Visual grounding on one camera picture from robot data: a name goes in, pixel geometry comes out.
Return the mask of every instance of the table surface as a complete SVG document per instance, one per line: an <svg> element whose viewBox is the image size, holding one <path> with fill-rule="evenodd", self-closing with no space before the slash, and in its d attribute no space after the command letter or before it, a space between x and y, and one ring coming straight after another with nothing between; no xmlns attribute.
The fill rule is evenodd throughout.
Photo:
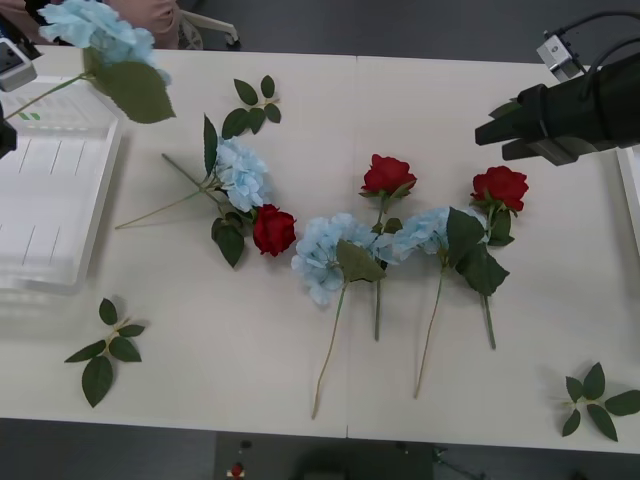
<svg viewBox="0 0 640 480"><path fill-rule="evenodd" d="M75 75L80 52L43 48L43 75ZM313 387L333 327L291 273L294 250L261 256L251 238L237 271L211 240L214 208L196 198L144 222L114 227L185 197L192 185L161 158L204 176L203 114L218 131L241 106L233 86L266 74L281 93L281 125L242 142L270 167L274 200L298 219L349 205L355 135L355 58L158 52L172 76L177 118L128 123L120 145L81 295L36 318L0 321L0 417L344 437L347 326L336 344L315 421ZM149 327L136 339L140 364L120 364L95 409L81 389L83 364L65 364L108 334L97 316L103 297Z"/></svg>
<svg viewBox="0 0 640 480"><path fill-rule="evenodd" d="M77 51L43 51L41 74L79 71ZM219 127L238 106L232 79L258 84L265 74L278 85L283 122L242 142L270 166L276 201L296 216L299 234L310 218L338 211L374 220L373 205L356 195L373 153L410 162L418 177L391 213L462 207L473 176L502 163L499 146L475 145L474 128L504 99L553 81L544 66L164 51L158 63L173 77L178 118L128 124L84 291L34 297L46 315L0 312L0 416L640 452L640 415L614 420L619 443L586 415L572 437L559 433L569 413L565 375L582 377L600 361L607 395L640 383L640 262L612 152L563 168L540 158L511 165L531 189L516 241L495 251L511 272L491 304L498 349L489 348L479 298L447 278L418 400L437 268L417 256L389 270L379 343L370 286L350 289L315 421L335 302L313 305L289 269L292 250L274 260L250 248L232 272L210 240L206 199L113 229L191 191L160 154L200 175L202 114ZM120 365L91 409L83 366L63 361L105 334L97 305L114 295L148 322L136 342L143 362Z"/></svg>

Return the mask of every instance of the hydrangea bloom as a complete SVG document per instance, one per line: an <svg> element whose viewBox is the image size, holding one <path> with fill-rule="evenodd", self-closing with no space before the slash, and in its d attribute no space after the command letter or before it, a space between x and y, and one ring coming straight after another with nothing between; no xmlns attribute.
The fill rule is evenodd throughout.
<svg viewBox="0 0 640 480"><path fill-rule="evenodd" d="M270 203L267 194L271 187L264 178L267 172L267 166L253 150L235 138L218 138L216 175L222 181L231 205L238 210L248 212L253 207Z"/></svg>
<svg viewBox="0 0 640 480"><path fill-rule="evenodd" d="M391 239L384 239L380 258L388 263L398 263L418 248L429 255L438 253L440 248L448 249L447 220L450 211L450 207L434 208L409 218ZM460 211L477 218L486 228L486 218L474 209L462 208ZM482 241L486 242L488 238L485 236Z"/></svg>
<svg viewBox="0 0 640 480"><path fill-rule="evenodd" d="M40 27L40 35L49 41L60 37L78 48L93 47L105 65L131 61L155 68L151 32L120 20L108 5L95 0L66 0L60 5L48 4L38 13L49 23ZM167 74L161 74L168 83Z"/></svg>
<svg viewBox="0 0 640 480"><path fill-rule="evenodd" d="M378 235L371 227L358 223L348 213L339 213L331 220L314 218L307 225L304 238L296 245L298 254L291 260L291 268L304 279L313 301L327 305L331 294L344 284L336 258L338 240L352 242L375 256L377 239Z"/></svg>

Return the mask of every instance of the gray floor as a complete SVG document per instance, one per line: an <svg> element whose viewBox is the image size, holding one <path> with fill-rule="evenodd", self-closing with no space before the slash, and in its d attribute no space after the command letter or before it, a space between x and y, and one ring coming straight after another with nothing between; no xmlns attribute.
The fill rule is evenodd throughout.
<svg viewBox="0 0 640 480"><path fill-rule="evenodd" d="M539 62L542 32L635 0L183 0L189 10L233 23L246 51ZM616 39L637 35L628 18L604 19L568 38L586 62ZM225 48L219 34L209 48Z"/></svg>
<svg viewBox="0 0 640 480"><path fill-rule="evenodd" d="M234 23L242 50L374 55L456 60L539 62L542 31L603 8L637 9L634 0L180 0L184 8ZM602 20L573 32L585 62L640 29L629 19ZM205 35L224 49L222 35ZM211 480L212 432L0 421L0 479ZM640 457L454 447L452 462L495 480L569 480L582 468L590 480L638 478ZM219 458L219 470L234 458ZM274 478L253 472L251 478ZM437 468L436 478L453 480Z"/></svg>

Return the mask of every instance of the white box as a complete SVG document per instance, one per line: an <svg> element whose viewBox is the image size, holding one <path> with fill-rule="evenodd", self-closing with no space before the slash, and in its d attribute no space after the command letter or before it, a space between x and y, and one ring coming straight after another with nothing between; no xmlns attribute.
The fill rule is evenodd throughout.
<svg viewBox="0 0 640 480"><path fill-rule="evenodd" d="M65 80L39 77L0 93L5 115ZM0 289L80 290L123 121L84 81L10 120L18 148L0 159Z"/></svg>

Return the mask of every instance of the rose bloom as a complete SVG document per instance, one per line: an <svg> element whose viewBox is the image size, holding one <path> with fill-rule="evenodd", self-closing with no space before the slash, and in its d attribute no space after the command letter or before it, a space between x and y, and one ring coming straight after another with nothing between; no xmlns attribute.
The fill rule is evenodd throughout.
<svg viewBox="0 0 640 480"><path fill-rule="evenodd" d="M413 182L407 187L407 190L411 190L416 180L417 178L409 173L407 162L401 162L393 157L373 155L371 168L364 176L362 189L371 193L384 191L387 195L392 195L402 185Z"/></svg>
<svg viewBox="0 0 640 480"><path fill-rule="evenodd" d="M273 205L259 207L258 218L253 227L253 241L260 249L260 253L270 253L277 257L295 241L293 228L295 219L292 215L281 212Z"/></svg>
<svg viewBox="0 0 640 480"><path fill-rule="evenodd" d="M476 175L473 178L473 198L479 201L486 200L485 193L489 192L491 198L502 201L516 211L524 208L522 197L529 190L526 183L527 176L514 172L509 167L491 167L487 173Z"/></svg>

